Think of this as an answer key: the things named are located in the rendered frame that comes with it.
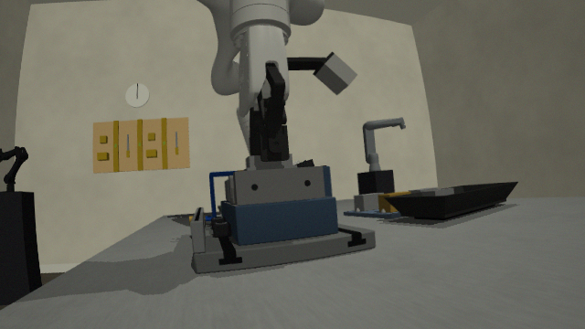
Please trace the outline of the yellow block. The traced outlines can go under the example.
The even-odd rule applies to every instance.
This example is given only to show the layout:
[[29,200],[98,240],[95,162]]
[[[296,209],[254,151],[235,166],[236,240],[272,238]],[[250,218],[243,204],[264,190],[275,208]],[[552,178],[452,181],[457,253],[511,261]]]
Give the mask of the yellow block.
[[407,195],[407,194],[411,194],[411,192],[401,192],[400,194],[389,193],[389,194],[378,195],[379,212],[381,212],[382,209],[385,209],[385,211],[387,213],[397,212],[397,209],[395,209],[384,197],[386,197],[386,196],[400,196],[400,195]]

